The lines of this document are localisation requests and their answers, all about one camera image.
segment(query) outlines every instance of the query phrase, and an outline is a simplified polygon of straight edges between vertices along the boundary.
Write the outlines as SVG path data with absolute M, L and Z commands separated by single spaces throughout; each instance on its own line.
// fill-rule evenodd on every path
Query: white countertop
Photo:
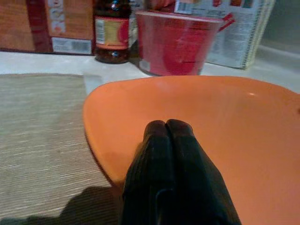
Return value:
M 300 93 L 300 56 L 260 46 L 247 70 L 205 63 L 202 75 L 240 76 L 266 81 Z M 83 75 L 87 93 L 119 80 L 150 77 L 132 63 L 120 65 L 95 61 L 93 56 L 0 52 L 0 74 L 59 73 Z

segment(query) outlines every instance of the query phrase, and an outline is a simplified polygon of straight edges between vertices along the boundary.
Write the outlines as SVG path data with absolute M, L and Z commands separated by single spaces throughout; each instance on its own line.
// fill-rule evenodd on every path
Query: orange bowl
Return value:
M 300 224 L 300 97 L 237 77 L 167 76 L 108 83 L 86 99 L 91 149 L 123 183 L 146 125 L 189 123 L 220 170 L 243 225 Z

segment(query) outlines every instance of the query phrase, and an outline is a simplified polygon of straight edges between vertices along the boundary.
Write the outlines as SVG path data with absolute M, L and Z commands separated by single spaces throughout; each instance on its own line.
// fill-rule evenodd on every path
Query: bottle label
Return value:
M 128 48 L 129 19 L 95 17 L 96 46 L 103 49 Z

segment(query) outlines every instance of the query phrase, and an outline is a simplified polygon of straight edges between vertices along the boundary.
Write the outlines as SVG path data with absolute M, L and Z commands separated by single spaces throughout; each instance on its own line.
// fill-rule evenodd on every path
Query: glass bottle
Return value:
M 96 60 L 105 63 L 128 61 L 129 0 L 97 0 L 94 7 Z

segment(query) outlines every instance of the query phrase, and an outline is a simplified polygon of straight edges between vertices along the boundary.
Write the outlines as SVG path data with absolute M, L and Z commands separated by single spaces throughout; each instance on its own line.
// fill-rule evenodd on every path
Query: beige placemat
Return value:
M 82 76 L 0 76 L 0 225 L 117 224 L 84 136 Z

